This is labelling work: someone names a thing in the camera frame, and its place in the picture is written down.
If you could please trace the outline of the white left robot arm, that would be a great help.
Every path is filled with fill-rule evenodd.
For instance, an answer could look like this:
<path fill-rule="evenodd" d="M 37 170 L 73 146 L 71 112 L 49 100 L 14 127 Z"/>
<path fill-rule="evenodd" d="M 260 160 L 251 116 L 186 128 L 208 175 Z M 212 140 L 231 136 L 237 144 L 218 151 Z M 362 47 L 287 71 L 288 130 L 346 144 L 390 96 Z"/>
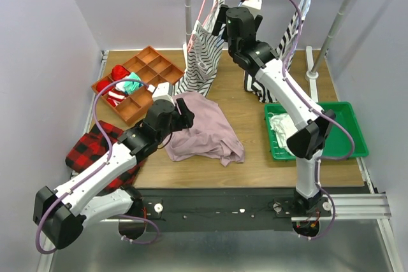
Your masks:
<path fill-rule="evenodd" d="M 158 99 L 146 117 L 124 131 L 116 143 L 85 171 L 52 190 L 44 186 L 34 198 L 33 220 L 38 226 L 35 244 L 42 254 L 54 250 L 41 247 L 44 234 L 61 250 L 72 244 L 84 227 L 108 217 L 133 218 L 141 211 L 141 195 L 130 187 L 121 187 L 112 195 L 98 194 L 115 178 L 137 166 L 156 152 L 174 132 L 193 126 L 194 113 L 182 98 L 171 102 Z"/>

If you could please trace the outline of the mauve tank top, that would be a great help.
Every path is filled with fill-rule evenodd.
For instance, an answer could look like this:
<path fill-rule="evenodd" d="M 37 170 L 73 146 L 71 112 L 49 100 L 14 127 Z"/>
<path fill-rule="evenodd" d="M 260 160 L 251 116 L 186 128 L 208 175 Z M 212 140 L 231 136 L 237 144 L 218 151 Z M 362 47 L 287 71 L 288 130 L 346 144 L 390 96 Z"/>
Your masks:
<path fill-rule="evenodd" d="M 178 162 L 194 155 L 219 159 L 226 167 L 231 162 L 245 160 L 243 144 L 238 139 L 219 105 L 197 92 L 183 92 L 182 98 L 194 113 L 193 126 L 175 132 L 165 150 L 172 161 Z"/>

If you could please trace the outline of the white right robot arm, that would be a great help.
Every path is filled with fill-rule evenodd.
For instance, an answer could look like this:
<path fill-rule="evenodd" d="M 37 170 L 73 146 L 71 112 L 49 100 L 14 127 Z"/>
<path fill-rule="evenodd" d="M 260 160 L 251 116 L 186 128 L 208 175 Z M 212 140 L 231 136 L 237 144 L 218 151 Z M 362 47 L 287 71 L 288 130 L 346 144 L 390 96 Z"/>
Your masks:
<path fill-rule="evenodd" d="M 292 207 L 297 214 L 306 216 L 316 209 L 321 198 L 316 167 L 335 114 L 323 111 L 306 95 L 286 71 L 276 51 L 256 39 L 261 21 L 260 15 L 253 16 L 243 6 L 222 5 L 212 34 L 222 36 L 233 62 L 269 90 L 291 117 L 297 129 L 287 140 L 297 169 Z"/>

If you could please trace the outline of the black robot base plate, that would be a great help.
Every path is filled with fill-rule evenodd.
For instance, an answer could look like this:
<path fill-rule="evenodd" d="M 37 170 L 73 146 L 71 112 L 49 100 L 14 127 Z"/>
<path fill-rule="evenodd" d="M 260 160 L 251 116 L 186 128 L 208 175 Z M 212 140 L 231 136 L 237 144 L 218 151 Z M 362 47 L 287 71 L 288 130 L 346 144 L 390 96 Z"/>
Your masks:
<path fill-rule="evenodd" d="M 293 188 L 133 189 L 130 214 L 146 216 L 161 232 L 291 231 L 296 221 L 324 220 L 322 197 L 301 208 Z"/>

